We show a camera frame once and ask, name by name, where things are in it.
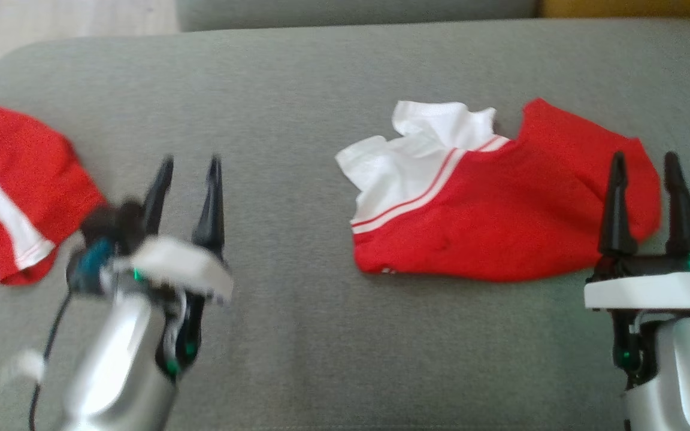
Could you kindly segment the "red and white shirt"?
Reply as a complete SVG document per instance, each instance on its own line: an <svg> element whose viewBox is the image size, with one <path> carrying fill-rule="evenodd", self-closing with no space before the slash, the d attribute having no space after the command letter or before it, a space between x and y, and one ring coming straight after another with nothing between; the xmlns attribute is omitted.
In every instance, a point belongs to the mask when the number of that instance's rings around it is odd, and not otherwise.
<svg viewBox="0 0 690 431"><path fill-rule="evenodd" d="M538 280L592 266L612 158L623 152L632 236L662 219L659 174L638 138L536 99L515 139L496 110L399 101L399 136L372 136L335 159L359 193L350 222L366 273Z"/></svg>

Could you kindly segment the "grey sofa seat cushion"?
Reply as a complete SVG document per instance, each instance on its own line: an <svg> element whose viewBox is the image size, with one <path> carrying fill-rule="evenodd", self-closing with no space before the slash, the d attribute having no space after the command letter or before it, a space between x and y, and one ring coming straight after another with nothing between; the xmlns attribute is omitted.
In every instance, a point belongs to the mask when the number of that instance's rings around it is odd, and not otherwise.
<svg viewBox="0 0 690 431"><path fill-rule="evenodd" d="M399 100L495 107L516 136L543 98L669 150L690 188L690 21L523 20L266 28L22 47L0 106L65 134L108 199L166 154L161 230L189 238L223 159L236 289L204 314L167 431L624 431L624 374L588 271L522 284L356 269L356 189L334 156L392 135Z"/></svg>

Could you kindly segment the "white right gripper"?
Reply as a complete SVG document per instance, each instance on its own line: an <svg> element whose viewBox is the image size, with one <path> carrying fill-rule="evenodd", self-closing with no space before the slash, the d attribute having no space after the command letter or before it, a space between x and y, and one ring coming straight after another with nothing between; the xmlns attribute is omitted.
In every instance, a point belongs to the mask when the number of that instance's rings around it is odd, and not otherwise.
<svg viewBox="0 0 690 431"><path fill-rule="evenodd" d="M603 204L598 251L603 256L633 256L638 243L631 235L625 191L625 155L614 153ZM669 196L666 256L633 256L622 261L627 274L588 282L584 305L599 310L690 310L690 191L678 155L664 157L664 186Z"/></svg>

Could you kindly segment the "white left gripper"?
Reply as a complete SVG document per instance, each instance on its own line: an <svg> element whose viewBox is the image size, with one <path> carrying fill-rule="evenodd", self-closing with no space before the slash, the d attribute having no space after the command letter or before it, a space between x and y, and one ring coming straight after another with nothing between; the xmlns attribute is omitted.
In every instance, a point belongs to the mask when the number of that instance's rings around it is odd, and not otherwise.
<svg viewBox="0 0 690 431"><path fill-rule="evenodd" d="M234 279L222 262L225 221L221 158L218 155L211 158L206 197L192 232L193 244L157 235L173 169L174 158L166 155L143 201L143 232L155 236L146 237L129 256L114 257L111 267L115 272L136 270L144 279L159 286L170 284L213 301L228 303L232 300Z"/></svg>

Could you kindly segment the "red shorts with white stripe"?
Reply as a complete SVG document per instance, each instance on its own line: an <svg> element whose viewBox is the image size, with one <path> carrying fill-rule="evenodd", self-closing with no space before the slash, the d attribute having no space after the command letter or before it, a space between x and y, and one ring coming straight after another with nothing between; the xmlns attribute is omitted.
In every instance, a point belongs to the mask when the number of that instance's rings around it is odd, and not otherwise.
<svg viewBox="0 0 690 431"><path fill-rule="evenodd" d="M28 286L97 207L101 191L61 133L0 107L0 283Z"/></svg>

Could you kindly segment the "grey sofa back cushion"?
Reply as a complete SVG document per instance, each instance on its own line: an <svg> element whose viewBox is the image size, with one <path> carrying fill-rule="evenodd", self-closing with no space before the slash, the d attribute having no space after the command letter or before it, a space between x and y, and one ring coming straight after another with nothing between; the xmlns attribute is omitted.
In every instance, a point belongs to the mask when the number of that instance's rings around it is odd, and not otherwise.
<svg viewBox="0 0 690 431"><path fill-rule="evenodd" d="M531 19L540 0L174 0L182 32Z"/></svg>

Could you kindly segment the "yellow sofa cushion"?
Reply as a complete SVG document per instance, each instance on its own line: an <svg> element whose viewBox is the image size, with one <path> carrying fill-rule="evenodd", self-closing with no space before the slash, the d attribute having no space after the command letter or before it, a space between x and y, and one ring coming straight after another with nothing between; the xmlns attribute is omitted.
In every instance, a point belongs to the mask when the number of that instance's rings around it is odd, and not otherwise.
<svg viewBox="0 0 690 431"><path fill-rule="evenodd" d="M690 17L690 0L540 0L540 17Z"/></svg>

